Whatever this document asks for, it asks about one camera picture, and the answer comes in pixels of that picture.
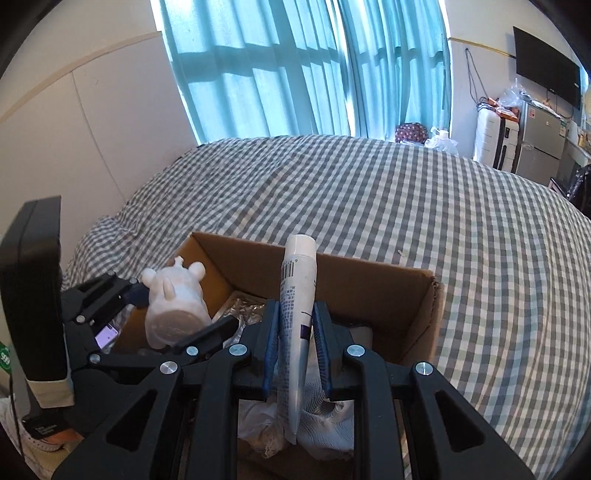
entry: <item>bed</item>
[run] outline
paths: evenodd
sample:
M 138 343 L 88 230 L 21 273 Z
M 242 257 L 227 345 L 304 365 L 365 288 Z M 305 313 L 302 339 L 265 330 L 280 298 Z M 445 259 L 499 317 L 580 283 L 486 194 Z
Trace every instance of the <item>bed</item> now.
M 437 367 L 540 479 L 589 421 L 591 222 L 543 186 L 349 137 L 202 145 L 80 241 L 64 286 L 162 267 L 195 230 L 426 268 L 446 286 Z

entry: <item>barcode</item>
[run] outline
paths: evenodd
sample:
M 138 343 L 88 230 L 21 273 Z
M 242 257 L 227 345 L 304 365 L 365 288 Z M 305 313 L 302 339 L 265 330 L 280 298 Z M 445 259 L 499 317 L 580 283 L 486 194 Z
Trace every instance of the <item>barcode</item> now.
M 283 272 L 281 272 L 281 280 L 285 280 L 286 278 L 294 276 L 294 262 L 290 260 L 289 262 L 283 264 Z

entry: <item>tube cap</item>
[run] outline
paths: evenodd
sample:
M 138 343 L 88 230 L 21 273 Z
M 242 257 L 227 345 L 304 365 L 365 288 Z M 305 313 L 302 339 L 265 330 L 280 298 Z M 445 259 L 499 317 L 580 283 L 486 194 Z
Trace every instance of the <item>tube cap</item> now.
M 316 240 L 308 235 L 290 235 L 285 244 L 285 257 L 302 255 L 316 260 Z

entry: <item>toothpaste tube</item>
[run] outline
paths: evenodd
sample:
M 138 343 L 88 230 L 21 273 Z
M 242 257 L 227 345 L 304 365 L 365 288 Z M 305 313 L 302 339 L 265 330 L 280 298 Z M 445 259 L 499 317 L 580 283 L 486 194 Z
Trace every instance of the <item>toothpaste tube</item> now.
M 281 323 L 279 336 L 278 416 L 288 442 L 295 444 L 316 294 L 316 242 L 291 235 L 281 264 Z

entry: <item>curtain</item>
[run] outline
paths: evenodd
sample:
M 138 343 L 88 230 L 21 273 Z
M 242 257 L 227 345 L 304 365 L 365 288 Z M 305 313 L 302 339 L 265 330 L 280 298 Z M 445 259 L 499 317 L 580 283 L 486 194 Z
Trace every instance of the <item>curtain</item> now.
M 438 0 L 152 0 L 200 142 L 449 127 Z
M 339 0 L 347 25 L 360 134 L 449 128 L 450 54 L 437 0 Z
M 197 139 L 349 135 L 324 0 L 160 0 Z

